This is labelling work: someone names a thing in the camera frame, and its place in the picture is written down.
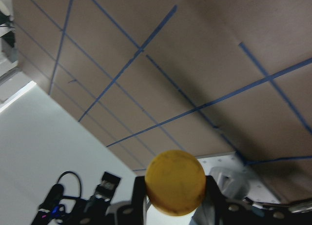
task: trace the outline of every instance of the yellow round object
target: yellow round object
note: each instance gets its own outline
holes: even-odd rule
[[[204,199],[206,176],[194,156],[169,150],[149,164],[145,184],[151,203],[159,211],[181,216],[195,210]]]

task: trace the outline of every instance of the black cable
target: black cable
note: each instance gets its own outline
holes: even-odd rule
[[[78,176],[78,174],[76,174],[75,172],[73,171],[65,171],[64,173],[62,173],[59,178],[58,178],[58,181],[57,181],[57,184],[59,183],[59,181],[61,180],[61,178],[64,176],[64,175],[67,175],[67,174],[72,174],[72,175],[75,175],[76,178],[78,179],[78,182],[79,182],[79,198],[81,198],[81,193],[82,193],[82,187],[81,187],[81,180],[80,180],[80,177]]]

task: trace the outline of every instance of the orange ball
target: orange ball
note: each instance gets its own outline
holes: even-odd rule
[[[159,211],[182,216],[195,210],[205,196],[206,176],[199,161],[181,150],[169,150],[149,164],[145,184]]]

